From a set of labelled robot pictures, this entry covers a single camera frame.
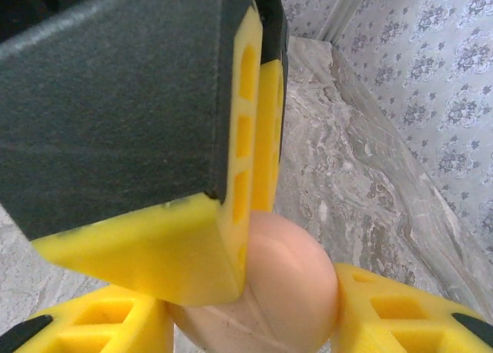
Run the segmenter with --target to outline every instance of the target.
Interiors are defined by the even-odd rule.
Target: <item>floral wallpaper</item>
[[[283,0],[290,33],[298,37],[323,37],[324,26],[337,0]]]
[[[493,263],[493,0],[363,0],[336,47]]]

